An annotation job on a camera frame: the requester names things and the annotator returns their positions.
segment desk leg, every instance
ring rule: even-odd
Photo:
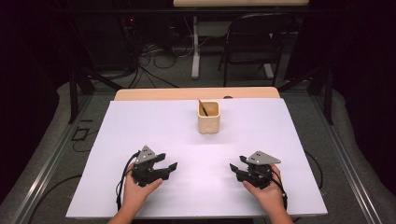
[[[199,55],[199,46],[198,46],[198,21],[197,17],[194,16],[194,22],[193,22],[193,38],[194,38],[194,56],[193,56],[193,61],[192,61],[192,71],[191,71],[191,78],[192,79],[197,79],[199,77],[199,60],[200,60],[200,55]]]

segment cup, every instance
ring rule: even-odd
[[[198,130],[200,133],[218,133],[220,126],[220,107],[218,102],[198,103]]]

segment gray floor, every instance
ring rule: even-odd
[[[179,57],[172,68],[161,69],[153,65],[151,58],[147,69],[155,76],[172,82],[179,87],[220,87],[222,72],[217,71],[219,55],[216,48],[203,46],[201,59],[201,76],[192,80],[191,56]],[[286,52],[280,75],[285,73],[289,52]],[[172,64],[171,57],[157,57],[158,66]],[[264,73],[257,71],[256,66],[233,68],[229,86],[268,86],[270,81],[258,80]],[[159,79],[152,78],[157,88],[172,88]],[[130,85],[133,76],[123,77],[115,81],[122,86]],[[32,213],[40,194],[59,183],[61,180],[80,175],[88,159],[89,150],[94,142],[94,131],[99,130],[106,113],[109,101],[115,92],[100,82],[93,81],[97,92],[94,96],[79,96],[83,110],[74,125],[67,124],[69,119],[68,85],[59,90],[61,100],[57,112],[40,145],[21,175],[17,184],[0,206],[0,223],[24,223]],[[277,86],[283,83],[282,78]],[[329,126],[321,113],[321,97],[309,97],[304,91],[306,85],[294,91],[281,93],[285,99],[297,133],[306,151],[315,156],[323,169],[323,200],[329,214],[319,217],[304,217],[298,223],[396,223],[395,196],[384,188],[378,180],[370,164],[361,155],[353,140],[353,131],[348,120],[343,97],[334,92],[333,121]],[[136,88],[154,88],[148,76],[143,75]],[[70,141],[71,134],[78,127],[90,129],[85,141]],[[310,161],[314,175],[319,181],[318,167]],[[33,223],[106,223],[106,220],[74,220],[64,215],[70,204],[78,179],[69,180],[52,193],[37,207]],[[205,220],[178,220],[175,223],[205,223]]]

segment hand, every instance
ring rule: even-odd
[[[108,223],[131,223],[134,216],[142,208],[150,193],[157,189],[163,182],[162,179],[157,179],[145,187],[140,187],[136,185],[130,173],[133,168],[134,163],[129,165],[127,169],[121,209]]]
[[[280,177],[280,171],[275,165],[271,164],[271,169]],[[273,174],[273,179],[280,183],[277,175]],[[271,182],[271,184],[265,189],[256,188],[246,180],[243,182],[243,184],[245,188],[254,197],[256,197],[257,201],[259,201],[260,205],[262,206],[262,209],[268,213],[268,216],[270,217],[273,224],[292,223],[291,218],[283,205],[282,190],[276,183]]]

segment person's right hand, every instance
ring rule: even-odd
[[[271,164],[271,169],[280,177],[280,171],[275,165]],[[277,175],[273,174],[273,179],[280,183]],[[243,182],[243,184],[245,188],[254,197],[256,197],[257,201],[259,201],[259,204],[262,206],[262,209],[267,212],[273,224],[292,223],[292,220],[283,205],[282,190],[276,183],[271,182],[271,184],[265,189],[256,188],[246,180]]]

